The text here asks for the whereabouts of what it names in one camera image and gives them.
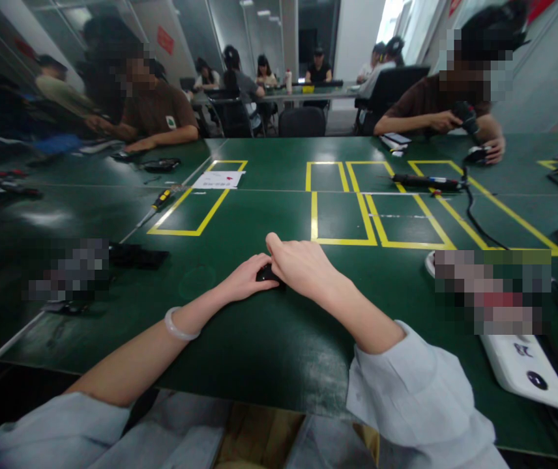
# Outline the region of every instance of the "white paper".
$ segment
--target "white paper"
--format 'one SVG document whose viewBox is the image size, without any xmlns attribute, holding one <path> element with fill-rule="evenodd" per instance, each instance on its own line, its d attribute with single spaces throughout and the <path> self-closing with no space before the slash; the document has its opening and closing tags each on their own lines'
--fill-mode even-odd
<svg viewBox="0 0 558 469">
<path fill-rule="evenodd" d="M 194 189 L 237 189 L 246 171 L 206 171 L 192 186 Z"/>
</svg>

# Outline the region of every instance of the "green table surface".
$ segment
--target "green table surface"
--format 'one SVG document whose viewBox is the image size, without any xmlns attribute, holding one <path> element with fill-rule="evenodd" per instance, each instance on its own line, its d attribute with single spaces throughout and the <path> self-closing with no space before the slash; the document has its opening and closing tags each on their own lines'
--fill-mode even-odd
<svg viewBox="0 0 558 469">
<path fill-rule="evenodd" d="M 433 279 L 424 269 L 429 249 L 383 247 L 376 227 L 374 244 L 368 223 L 353 192 L 371 195 L 389 242 L 442 243 L 430 220 L 436 220 L 458 249 L 477 249 L 442 202 L 428 191 L 417 196 L 430 211 L 426 218 L 411 195 L 397 195 L 383 161 L 397 173 L 413 173 L 408 161 L 459 162 L 469 141 L 437 137 L 415 142 L 403 158 L 395 158 L 371 137 L 317 139 L 214 139 L 154 150 L 145 160 L 171 156 L 182 166 L 160 180 L 136 165 L 119 163 L 106 154 L 62 156 L 47 167 L 30 169 L 26 184 L 44 192 L 41 200 L 20 200 L 0 208 L 0 346 L 38 311 L 40 303 L 23 301 L 26 279 L 37 277 L 49 262 L 56 240 L 110 238 L 120 240 L 147 212 L 161 188 L 182 183 L 211 160 L 214 170 L 246 174 L 237 190 L 191 191 L 165 216 L 169 207 L 134 233 L 130 243 L 170 252 L 156 271 L 115 271 L 108 292 L 98 295 L 78 317 L 46 315 L 4 356 L 7 362 L 71 373 L 84 373 L 111 351 L 162 319 L 166 309 L 183 305 L 215 286 L 251 255 L 265 251 L 265 235 L 284 240 L 310 239 L 312 199 L 317 198 L 318 238 L 349 240 L 324 244 L 331 262 L 378 307 L 410 324 L 427 342 L 459 357 L 473 385 L 477 408 L 496 428 L 504 448 L 558 455 L 546 430 L 540 405 L 503 390 L 496 382 L 478 337 L 465 335 L 435 307 Z M 471 176 L 491 194 L 477 195 L 475 216 L 484 228 L 508 246 L 545 248 L 545 243 L 494 201 L 505 204 L 538 233 L 550 237 L 558 229 L 558 187 L 537 161 L 558 153 L 558 134 L 508 135 L 507 155 L 495 167 L 473 168 Z M 306 190 L 308 162 L 310 189 Z M 22 167 L 22 160 L 3 167 Z M 447 163 L 418 163 L 426 174 L 458 176 Z M 341 178 L 340 168 L 346 176 Z M 181 200 L 184 193 L 178 194 Z M 147 234 L 162 217 L 158 230 L 195 232 L 213 212 L 199 236 Z M 467 199 L 447 195 L 446 202 L 462 217 Z M 553 257 L 558 279 L 558 256 Z M 558 344 L 558 311 L 552 313 L 552 335 Z M 351 418 L 345 409 L 352 337 L 330 315 L 292 290 L 269 291 L 227 306 L 205 327 L 158 381 L 159 386 L 311 414 Z"/>
</svg>

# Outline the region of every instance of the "hand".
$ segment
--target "hand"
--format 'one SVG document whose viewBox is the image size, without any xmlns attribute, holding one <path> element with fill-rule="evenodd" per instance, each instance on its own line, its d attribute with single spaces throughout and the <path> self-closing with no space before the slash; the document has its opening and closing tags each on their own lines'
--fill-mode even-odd
<svg viewBox="0 0 558 469">
<path fill-rule="evenodd" d="M 485 143 L 486 147 L 491 147 L 488 150 L 486 157 L 486 164 L 496 164 L 503 159 L 505 154 L 505 138 L 500 137 L 494 140 L 489 140 Z"/>
<path fill-rule="evenodd" d="M 240 264 L 231 275 L 214 289 L 225 303 L 244 300 L 254 293 L 263 290 L 270 290 L 279 286 L 275 280 L 265 280 L 258 282 L 255 280 L 257 273 L 266 264 L 272 261 L 267 254 L 257 254 L 248 261 Z"/>
<path fill-rule="evenodd" d="M 316 242 L 282 242 L 275 233 L 269 233 L 266 246 L 272 255 L 272 271 L 293 290 L 318 304 L 350 283 L 331 265 Z"/>
<path fill-rule="evenodd" d="M 437 130 L 440 134 L 447 134 L 461 125 L 461 120 L 455 117 L 451 111 L 429 115 L 429 127 Z"/>
<path fill-rule="evenodd" d="M 89 115 L 86 117 L 85 124 L 90 128 L 90 130 L 98 134 L 109 134 L 114 128 L 112 123 L 106 121 L 98 115 Z"/>
<path fill-rule="evenodd" d="M 149 151 L 149 150 L 153 150 L 155 147 L 157 147 L 157 143 L 155 143 L 155 140 L 151 137 L 142 139 L 142 140 L 138 140 L 135 143 L 132 143 L 131 145 L 127 145 L 124 150 L 127 153 L 132 153 L 132 152 L 136 152 L 136 151 Z"/>
</svg>

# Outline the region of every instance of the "white bottle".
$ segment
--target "white bottle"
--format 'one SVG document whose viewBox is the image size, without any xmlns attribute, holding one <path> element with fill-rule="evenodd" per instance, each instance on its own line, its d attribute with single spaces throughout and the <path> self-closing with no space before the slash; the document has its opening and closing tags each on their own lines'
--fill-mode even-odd
<svg viewBox="0 0 558 469">
<path fill-rule="evenodd" d="M 292 94 L 292 72 L 289 68 L 286 72 L 286 91 L 288 94 Z"/>
</svg>

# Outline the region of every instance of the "white bracelet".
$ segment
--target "white bracelet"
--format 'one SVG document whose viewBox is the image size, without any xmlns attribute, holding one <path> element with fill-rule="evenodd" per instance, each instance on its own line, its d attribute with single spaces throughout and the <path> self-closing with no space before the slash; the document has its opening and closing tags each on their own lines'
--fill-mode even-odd
<svg viewBox="0 0 558 469">
<path fill-rule="evenodd" d="M 164 317 L 164 322 L 166 323 L 166 329 L 168 329 L 168 332 L 170 332 L 170 334 L 175 336 L 177 339 L 185 340 L 188 342 L 191 340 L 195 340 L 199 336 L 200 332 L 196 334 L 186 334 L 185 332 L 182 332 L 179 329 L 177 329 L 173 324 L 172 314 L 178 309 L 179 306 L 175 306 L 169 309 L 168 311 L 166 311 L 166 317 Z"/>
</svg>

